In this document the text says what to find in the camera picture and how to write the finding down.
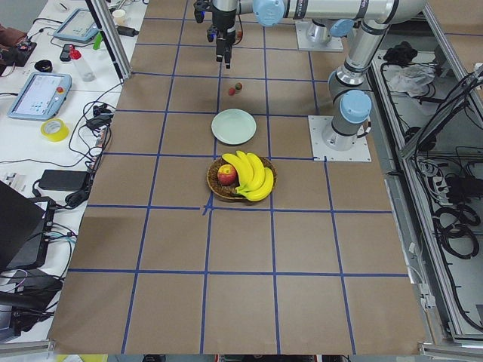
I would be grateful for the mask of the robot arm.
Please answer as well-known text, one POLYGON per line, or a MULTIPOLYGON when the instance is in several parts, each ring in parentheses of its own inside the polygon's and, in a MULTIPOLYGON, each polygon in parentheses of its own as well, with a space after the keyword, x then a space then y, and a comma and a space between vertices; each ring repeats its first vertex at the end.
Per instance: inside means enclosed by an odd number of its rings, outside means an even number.
POLYGON ((343 65, 329 77, 334 117, 321 132, 324 143, 336 151, 348 151, 361 137, 358 132, 367 121, 371 98, 361 90, 365 74, 391 25, 403 23, 426 6, 425 1, 196 1, 197 23, 211 13, 208 41, 216 44, 216 60, 231 66, 235 44, 235 19, 252 13, 265 27, 283 19, 300 22, 310 19, 321 24, 333 37, 349 39, 349 53, 343 65))

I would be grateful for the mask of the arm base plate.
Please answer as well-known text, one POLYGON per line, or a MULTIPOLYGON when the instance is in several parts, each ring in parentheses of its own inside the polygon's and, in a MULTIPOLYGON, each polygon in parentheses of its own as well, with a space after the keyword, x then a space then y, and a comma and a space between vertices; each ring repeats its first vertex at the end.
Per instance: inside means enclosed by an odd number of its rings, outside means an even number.
POLYGON ((312 158, 315 161, 371 162, 371 154, 366 137, 358 133, 342 136, 332 128, 332 116, 310 115, 309 132, 312 145, 312 158))
POLYGON ((299 51, 319 51, 341 53, 343 43, 333 37, 325 21, 321 19, 298 20, 295 23, 297 46, 299 51))

